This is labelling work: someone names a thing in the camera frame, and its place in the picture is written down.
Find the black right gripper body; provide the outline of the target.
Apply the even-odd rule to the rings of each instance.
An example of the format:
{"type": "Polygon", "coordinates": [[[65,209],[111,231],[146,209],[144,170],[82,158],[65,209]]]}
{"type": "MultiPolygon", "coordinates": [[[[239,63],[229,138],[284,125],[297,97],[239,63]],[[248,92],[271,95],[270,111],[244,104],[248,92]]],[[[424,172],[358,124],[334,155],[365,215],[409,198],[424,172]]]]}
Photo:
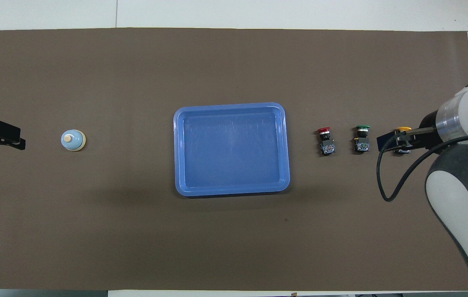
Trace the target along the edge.
{"type": "Polygon", "coordinates": [[[441,138],[437,133],[437,118],[438,110],[429,113],[424,117],[417,129],[430,128],[431,132],[412,134],[409,133],[409,130],[405,130],[406,134],[397,139],[398,144],[402,145],[402,148],[398,149],[397,152],[410,152],[411,150],[416,150],[420,148],[425,148],[427,150],[441,143],[441,138]]]}

